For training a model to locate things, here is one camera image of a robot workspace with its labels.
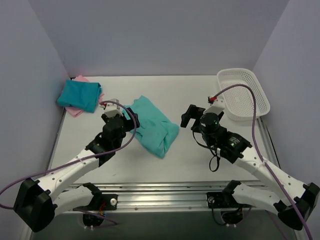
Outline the mint green t-shirt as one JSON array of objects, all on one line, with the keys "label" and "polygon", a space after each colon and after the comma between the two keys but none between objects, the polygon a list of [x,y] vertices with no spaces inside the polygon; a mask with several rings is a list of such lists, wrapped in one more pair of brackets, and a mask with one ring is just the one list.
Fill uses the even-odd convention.
[{"label": "mint green t-shirt", "polygon": [[135,138],[148,152],[164,158],[179,134],[179,126],[143,95],[125,107],[138,115],[140,127],[136,129]]}]

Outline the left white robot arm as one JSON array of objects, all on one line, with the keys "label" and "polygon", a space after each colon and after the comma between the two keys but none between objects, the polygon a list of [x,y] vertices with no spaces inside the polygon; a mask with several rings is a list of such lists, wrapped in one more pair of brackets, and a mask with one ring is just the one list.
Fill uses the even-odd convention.
[{"label": "left white robot arm", "polygon": [[122,142],[126,134],[140,127],[138,114],[131,108],[127,108],[126,113],[129,118],[121,110],[105,111],[101,116],[105,122],[102,131],[66,166],[21,183],[13,210],[33,232],[43,230],[56,216],[70,210],[79,209],[87,214],[116,209],[118,196],[104,195],[93,183],[87,182],[72,190],[67,188],[124,148]]}]

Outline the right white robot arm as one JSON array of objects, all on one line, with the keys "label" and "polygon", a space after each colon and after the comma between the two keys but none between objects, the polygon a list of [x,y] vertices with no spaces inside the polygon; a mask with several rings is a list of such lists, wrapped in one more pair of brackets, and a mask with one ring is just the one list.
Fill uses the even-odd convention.
[{"label": "right white robot arm", "polygon": [[226,159],[244,169],[268,187],[268,190],[257,189],[231,180],[222,191],[223,203],[230,207],[238,204],[266,210],[291,229],[302,230],[317,204],[320,188],[313,182],[306,184],[295,179],[266,158],[260,159],[248,140],[220,125],[222,116],[191,104],[182,114],[180,126],[185,128],[194,119],[191,130],[202,135],[205,142],[202,147],[218,159]]}]

